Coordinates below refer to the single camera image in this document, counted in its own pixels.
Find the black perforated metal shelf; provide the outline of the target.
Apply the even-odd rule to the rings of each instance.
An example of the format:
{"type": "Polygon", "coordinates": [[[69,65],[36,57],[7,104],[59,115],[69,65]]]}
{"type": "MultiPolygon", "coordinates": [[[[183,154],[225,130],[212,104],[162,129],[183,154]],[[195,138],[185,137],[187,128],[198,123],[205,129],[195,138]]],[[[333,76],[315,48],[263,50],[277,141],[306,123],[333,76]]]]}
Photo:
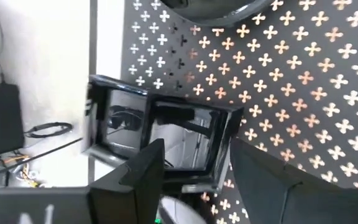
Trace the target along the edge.
{"type": "MultiPolygon", "coordinates": [[[[358,192],[358,0],[272,0],[203,27],[160,0],[125,0],[122,78],[244,109],[238,136],[341,190],[358,192]]],[[[358,204],[303,199],[292,224],[358,224],[358,204]]]]}

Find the black teardrop mini plate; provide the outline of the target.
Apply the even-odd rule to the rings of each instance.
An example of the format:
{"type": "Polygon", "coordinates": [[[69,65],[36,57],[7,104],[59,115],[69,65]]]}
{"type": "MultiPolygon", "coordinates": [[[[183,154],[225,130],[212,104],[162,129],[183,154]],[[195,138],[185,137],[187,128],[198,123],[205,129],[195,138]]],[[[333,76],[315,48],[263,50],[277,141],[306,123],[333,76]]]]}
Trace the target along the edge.
{"type": "Polygon", "coordinates": [[[207,224],[193,208],[170,196],[163,196],[160,199],[157,215],[161,224],[207,224]]]}

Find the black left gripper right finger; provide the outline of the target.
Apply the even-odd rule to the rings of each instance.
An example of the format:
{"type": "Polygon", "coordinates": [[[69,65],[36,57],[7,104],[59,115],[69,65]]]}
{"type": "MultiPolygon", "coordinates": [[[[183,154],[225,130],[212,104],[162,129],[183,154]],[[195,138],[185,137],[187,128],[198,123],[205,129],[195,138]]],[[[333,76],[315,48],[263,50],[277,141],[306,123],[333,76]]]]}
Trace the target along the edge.
{"type": "Polygon", "coordinates": [[[358,189],[320,179],[235,138],[230,158],[251,224],[358,224],[358,189]]]}

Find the black leaf-shaped mini plate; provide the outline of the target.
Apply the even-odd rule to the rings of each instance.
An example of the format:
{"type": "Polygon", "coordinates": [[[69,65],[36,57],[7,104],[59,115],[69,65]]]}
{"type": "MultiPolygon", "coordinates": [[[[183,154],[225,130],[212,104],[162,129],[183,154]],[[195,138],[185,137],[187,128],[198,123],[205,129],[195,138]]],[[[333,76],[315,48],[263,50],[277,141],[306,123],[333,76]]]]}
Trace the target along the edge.
{"type": "Polygon", "coordinates": [[[229,26],[258,14],[274,0],[160,0],[182,19],[200,26],[229,26]]]}

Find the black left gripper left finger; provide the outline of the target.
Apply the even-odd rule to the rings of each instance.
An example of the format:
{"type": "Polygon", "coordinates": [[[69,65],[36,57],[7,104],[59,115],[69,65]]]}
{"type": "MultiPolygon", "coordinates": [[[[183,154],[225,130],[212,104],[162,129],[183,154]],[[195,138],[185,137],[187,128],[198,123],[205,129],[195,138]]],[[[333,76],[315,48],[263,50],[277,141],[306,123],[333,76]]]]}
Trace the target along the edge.
{"type": "Polygon", "coordinates": [[[164,156],[156,139],[84,187],[0,189],[0,224],[154,224],[164,156]]]}

